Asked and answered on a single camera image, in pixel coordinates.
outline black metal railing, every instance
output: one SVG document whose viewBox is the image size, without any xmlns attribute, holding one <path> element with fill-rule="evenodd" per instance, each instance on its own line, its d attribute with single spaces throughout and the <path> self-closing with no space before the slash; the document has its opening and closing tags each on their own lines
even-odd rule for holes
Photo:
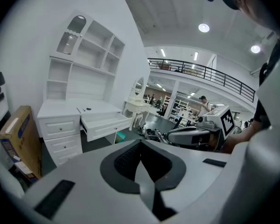
<svg viewBox="0 0 280 224">
<path fill-rule="evenodd" d="M 151 69 L 180 72 L 183 74 L 188 74 L 191 76 L 209 80 L 216 84 L 222 85 L 236 92 L 237 94 L 240 94 L 252 103 L 254 102 L 254 89 L 244 84 L 243 82 L 237 80 L 236 78 L 233 78 L 218 70 L 185 61 L 155 58 L 148 58 L 148 60 Z"/>
</svg>

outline recessed light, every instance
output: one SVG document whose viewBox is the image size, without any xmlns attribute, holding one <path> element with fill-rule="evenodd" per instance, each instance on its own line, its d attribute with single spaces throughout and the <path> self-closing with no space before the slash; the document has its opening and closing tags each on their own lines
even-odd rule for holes
<svg viewBox="0 0 280 224">
<path fill-rule="evenodd" d="M 251 52 L 253 53 L 259 53 L 260 52 L 260 47 L 255 45 L 251 47 Z"/>
<path fill-rule="evenodd" d="M 161 49 L 161 53 L 163 54 L 163 57 L 165 57 L 165 52 L 164 52 L 164 49 Z"/>
<path fill-rule="evenodd" d="M 197 61 L 198 52 L 195 52 L 194 61 Z"/>
<path fill-rule="evenodd" d="M 201 31 L 201 32 L 208 32 L 210 30 L 210 27 L 204 23 L 200 24 L 198 26 L 198 29 Z"/>
</svg>

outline cardboard box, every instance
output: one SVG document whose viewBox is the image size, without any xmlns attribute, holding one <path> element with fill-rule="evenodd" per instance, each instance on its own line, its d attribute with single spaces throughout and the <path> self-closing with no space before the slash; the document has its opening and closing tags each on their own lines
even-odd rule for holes
<svg viewBox="0 0 280 224">
<path fill-rule="evenodd" d="M 31 107 L 20 106 L 0 131 L 0 142 L 16 167 L 31 181 L 42 177 L 42 145 Z"/>
</svg>

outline white cabinet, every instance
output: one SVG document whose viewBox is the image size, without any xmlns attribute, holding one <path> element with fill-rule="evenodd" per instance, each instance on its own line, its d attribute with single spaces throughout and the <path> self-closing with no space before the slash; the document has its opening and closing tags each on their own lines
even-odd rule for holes
<svg viewBox="0 0 280 224">
<path fill-rule="evenodd" d="M 132 118 L 127 118 L 120 113 L 85 114 L 81 117 L 81 125 L 87 134 L 87 141 L 128 128 L 131 122 Z"/>
<path fill-rule="evenodd" d="M 45 140 L 45 144 L 57 167 L 83 153 L 80 134 Z"/>
<path fill-rule="evenodd" d="M 80 116 L 39 119 L 44 140 L 80 133 Z"/>
</svg>

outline arched mirror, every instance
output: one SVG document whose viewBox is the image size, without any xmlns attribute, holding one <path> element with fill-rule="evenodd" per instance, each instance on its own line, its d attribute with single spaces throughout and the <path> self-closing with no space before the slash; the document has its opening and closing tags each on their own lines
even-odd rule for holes
<svg viewBox="0 0 280 224">
<path fill-rule="evenodd" d="M 135 95 L 139 95 L 143 89 L 144 79 L 141 77 L 137 82 L 135 86 Z"/>
<path fill-rule="evenodd" d="M 86 24 L 86 19 L 83 16 L 75 16 L 74 19 L 71 20 L 67 29 L 73 32 L 81 33 L 85 24 Z"/>
</svg>

